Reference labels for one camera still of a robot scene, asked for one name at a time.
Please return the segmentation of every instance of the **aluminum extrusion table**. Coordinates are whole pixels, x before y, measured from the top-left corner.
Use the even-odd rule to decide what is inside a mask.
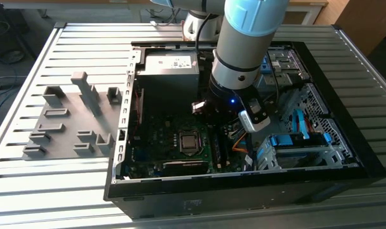
[[[0,228],[386,228],[386,179],[318,204],[131,222],[102,200],[107,158],[24,161],[47,85],[86,71],[99,92],[122,86],[130,41],[181,40],[181,27],[77,24],[51,31],[0,127]],[[342,30],[283,26],[275,40],[303,41],[386,167],[386,81]]]

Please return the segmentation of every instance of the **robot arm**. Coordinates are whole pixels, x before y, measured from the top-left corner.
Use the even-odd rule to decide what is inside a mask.
[[[288,0],[150,0],[153,3],[225,14],[214,50],[210,89],[225,101],[236,98],[239,119],[247,132],[268,123],[262,100],[252,87],[274,33],[282,24]]]

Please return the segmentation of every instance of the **wooden cabinet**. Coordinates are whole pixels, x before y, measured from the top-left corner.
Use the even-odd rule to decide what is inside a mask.
[[[291,0],[283,24],[312,25],[327,0]]]
[[[386,0],[328,0],[315,24],[336,24],[364,55],[386,37]]]

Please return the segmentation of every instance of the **blue drive bracket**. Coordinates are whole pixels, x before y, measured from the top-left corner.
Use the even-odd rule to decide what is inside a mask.
[[[290,135],[272,135],[272,136],[270,136],[270,143],[272,146],[291,146],[292,145]]]
[[[260,73],[262,74],[270,74],[271,73],[271,67],[267,63],[267,57],[263,58],[262,64],[260,64]]]
[[[324,136],[327,143],[331,144],[332,143],[331,135],[328,133],[324,133],[323,136]]]
[[[299,120],[299,128],[300,128],[299,130],[296,129],[296,122],[295,122],[296,119]],[[304,115],[300,109],[295,109],[292,112],[291,130],[292,132],[300,132],[304,139],[310,139],[310,136],[307,133]]]
[[[260,149],[260,150],[259,150],[259,152],[256,153],[256,159],[259,159],[259,158],[260,158],[260,156],[262,156],[263,152],[264,152],[264,149]]]

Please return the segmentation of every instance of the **power supply label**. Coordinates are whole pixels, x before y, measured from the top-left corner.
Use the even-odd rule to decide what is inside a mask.
[[[190,56],[147,56],[146,61],[161,69],[191,68]]]

